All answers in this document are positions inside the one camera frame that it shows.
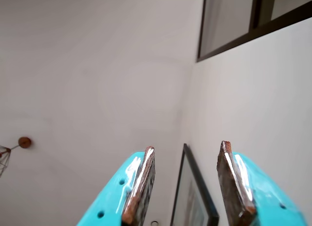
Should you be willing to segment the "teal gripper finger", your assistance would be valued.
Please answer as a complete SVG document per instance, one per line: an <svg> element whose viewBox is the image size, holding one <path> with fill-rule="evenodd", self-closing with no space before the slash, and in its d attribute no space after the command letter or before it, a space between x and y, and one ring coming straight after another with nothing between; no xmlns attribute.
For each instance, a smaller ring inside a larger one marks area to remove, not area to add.
<svg viewBox="0 0 312 226"><path fill-rule="evenodd" d="M155 174L155 148L135 152L108 181L78 225L144 225Z"/></svg>
<svg viewBox="0 0 312 226"><path fill-rule="evenodd" d="M217 174L231 226L305 226L303 213L251 159L222 141Z"/></svg>

